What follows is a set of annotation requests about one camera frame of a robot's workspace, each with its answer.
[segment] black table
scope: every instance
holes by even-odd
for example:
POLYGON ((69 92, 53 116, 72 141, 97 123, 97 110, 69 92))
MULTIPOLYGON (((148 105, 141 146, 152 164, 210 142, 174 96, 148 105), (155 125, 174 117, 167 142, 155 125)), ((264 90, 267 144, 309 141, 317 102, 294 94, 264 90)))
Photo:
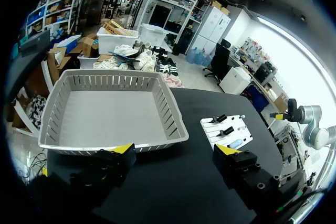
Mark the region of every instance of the black table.
MULTIPOLYGON (((124 223, 249 223, 248 210, 234 190, 228 190, 212 163, 212 148, 200 125, 201 118, 246 115, 253 140, 241 148, 258 156, 272 175, 281 172, 281 156, 252 104, 244 97, 190 89, 172 89, 189 140, 169 148, 138 153, 136 165, 122 187, 115 188, 94 213, 124 223)), ((79 156, 48 151, 48 172, 65 181, 82 168, 79 156)))

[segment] white holder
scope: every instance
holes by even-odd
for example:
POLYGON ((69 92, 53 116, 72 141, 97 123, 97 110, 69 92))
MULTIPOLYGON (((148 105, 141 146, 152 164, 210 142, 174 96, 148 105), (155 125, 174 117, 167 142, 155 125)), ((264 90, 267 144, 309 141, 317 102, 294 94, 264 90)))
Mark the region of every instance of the white holder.
POLYGON ((252 141, 253 137, 243 121, 244 117, 244 115, 230 115, 220 123, 211 123, 213 118, 201 119, 201 126, 212 149, 215 144, 220 144, 237 150, 252 141), (224 131, 230 127, 234 129, 233 132, 228 135, 217 136, 220 134, 220 130, 224 131))

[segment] yellow label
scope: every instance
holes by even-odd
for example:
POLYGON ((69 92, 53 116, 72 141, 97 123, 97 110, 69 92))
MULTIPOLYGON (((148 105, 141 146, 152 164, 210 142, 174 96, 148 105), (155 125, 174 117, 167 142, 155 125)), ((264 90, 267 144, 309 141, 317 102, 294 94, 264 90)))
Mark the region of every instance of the yellow label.
POLYGON ((239 150, 231 149, 229 147, 225 147, 225 146, 222 146, 222 145, 219 145, 219 144, 216 144, 216 145, 222 152, 224 152, 225 155, 230 155, 230 154, 241 152, 239 150))
POLYGON ((275 119, 277 119, 277 120, 283 120, 284 119, 283 114, 275 115, 275 119))
POLYGON ((120 154, 123 154, 129 147, 131 147, 132 144, 133 143, 127 144, 127 145, 118 146, 118 147, 116 147, 116 148, 114 148, 112 150, 107 150, 107 151, 109 151, 109 152, 118 152, 120 154))

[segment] printer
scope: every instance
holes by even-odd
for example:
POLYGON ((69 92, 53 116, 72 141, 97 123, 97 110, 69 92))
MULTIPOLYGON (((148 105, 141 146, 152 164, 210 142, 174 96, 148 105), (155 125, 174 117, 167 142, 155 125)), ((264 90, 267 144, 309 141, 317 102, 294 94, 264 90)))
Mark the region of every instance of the printer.
POLYGON ((270 61, 266 61, 260 65, 254 73, 254 77, 261 83, 262 86, 264 86, 273 79, 277 71, 278 69, 270 61))

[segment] white plastic bin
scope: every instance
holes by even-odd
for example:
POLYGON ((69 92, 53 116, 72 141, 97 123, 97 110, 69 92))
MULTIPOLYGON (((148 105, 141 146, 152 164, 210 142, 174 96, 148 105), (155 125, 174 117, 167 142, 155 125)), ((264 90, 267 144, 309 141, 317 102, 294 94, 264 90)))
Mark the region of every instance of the white plastic bin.
POLYGON ((80 68, 81 69, 93 69, 93 64, 95 62, 97 62, 97 60, 99 59, 99 57, 97 58, 88 58, 88 57, 84 57, 84 56, 77 56, 77 59, 79 59, 79 63, 80 63, 80 68))
POLYGON ((122 44, 133 47, 134 42, 139 38, 139 32, 135 30, 127 31, 129 31, 132 36, 108 34, 105 28, 100 27, 99 31, 97 32, 99 41, 99 54, 110 55, 111 53, 109 53, 109 51, 114 51, 116 46, 121 46, 122 44))
POLYGON ((150 24, 142 24, 142 30, 140 32, 140 39, 143 42, 149 41, 152 46, 161 46, 164 37, 169 32, 160 26, 153 26, 150 24))

